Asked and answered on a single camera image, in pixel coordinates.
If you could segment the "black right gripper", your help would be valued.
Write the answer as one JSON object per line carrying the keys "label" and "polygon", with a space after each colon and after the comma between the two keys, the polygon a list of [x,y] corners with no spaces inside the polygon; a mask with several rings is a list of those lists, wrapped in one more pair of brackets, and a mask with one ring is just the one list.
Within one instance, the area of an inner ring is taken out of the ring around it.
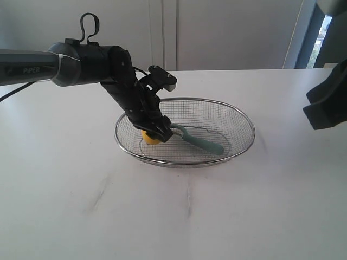
{"label": "black right gripper", "polygon": [[306,97],[310,104],[303,111],[314,130],[346,122],[346,60],[338,63]]}

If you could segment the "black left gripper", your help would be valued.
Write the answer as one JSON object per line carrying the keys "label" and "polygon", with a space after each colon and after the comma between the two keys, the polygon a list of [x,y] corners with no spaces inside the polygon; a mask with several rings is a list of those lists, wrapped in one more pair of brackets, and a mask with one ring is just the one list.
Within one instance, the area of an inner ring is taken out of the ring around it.
{"label": "black left gripper", "polygon": [[159,97],[149,89],[120,89],[119,105],[133,126],[153,140],[167,142],[172,136],[171,121],[159,110]]}

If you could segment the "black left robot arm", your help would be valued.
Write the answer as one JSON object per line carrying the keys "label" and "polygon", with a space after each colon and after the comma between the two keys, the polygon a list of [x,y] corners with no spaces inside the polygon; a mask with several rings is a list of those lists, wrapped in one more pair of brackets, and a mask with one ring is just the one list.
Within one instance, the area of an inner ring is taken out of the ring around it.
{"label": "black left robot arm", "polygon": [[47,51],[1,49],[1,85],[49,80],[60,87],[99,83],[123,109],[135,128],[167,142],[170,119],[159,109],[157,92],[174,90],[177,79],[160,66],[137,79],[130,53],[118,45],[81,44],[75,39]]}

